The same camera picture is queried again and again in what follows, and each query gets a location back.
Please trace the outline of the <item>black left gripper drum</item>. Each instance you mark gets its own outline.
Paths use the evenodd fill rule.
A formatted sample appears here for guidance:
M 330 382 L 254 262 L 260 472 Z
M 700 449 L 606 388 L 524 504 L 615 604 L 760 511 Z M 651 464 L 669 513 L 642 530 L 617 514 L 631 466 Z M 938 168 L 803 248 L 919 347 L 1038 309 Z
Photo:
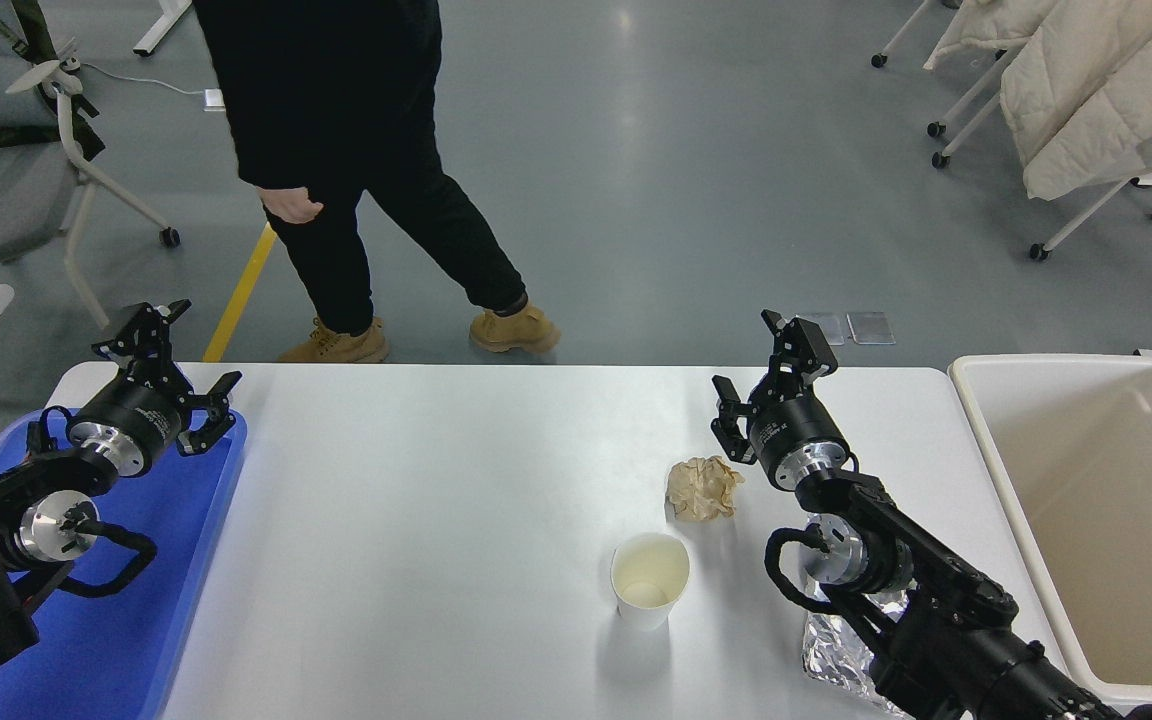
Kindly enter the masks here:
M 156 461 L 185 429 L 175 396 L 132 381 L 109 381 L 79 410 L 79 446 L 114 461 Z

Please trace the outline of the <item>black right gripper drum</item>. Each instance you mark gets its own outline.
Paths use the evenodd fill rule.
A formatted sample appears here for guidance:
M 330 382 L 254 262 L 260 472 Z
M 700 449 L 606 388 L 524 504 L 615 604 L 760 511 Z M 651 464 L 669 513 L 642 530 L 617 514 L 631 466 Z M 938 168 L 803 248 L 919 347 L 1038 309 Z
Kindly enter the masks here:
M 791 395 L 758 386 L 749 401 L 748 438 L 764 471 L 841 468 L 850 458 L 844 435 L 813 389 Z

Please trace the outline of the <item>person's hand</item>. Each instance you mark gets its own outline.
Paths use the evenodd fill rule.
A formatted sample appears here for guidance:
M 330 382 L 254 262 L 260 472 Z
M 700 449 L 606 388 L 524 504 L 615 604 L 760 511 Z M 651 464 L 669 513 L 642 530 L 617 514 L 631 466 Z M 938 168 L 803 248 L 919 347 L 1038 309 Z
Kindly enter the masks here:
M 256 188 L 262 206 L 285 223 L 310 223 L 320 215 L 324 205 L 311 197 L 306 187 Z

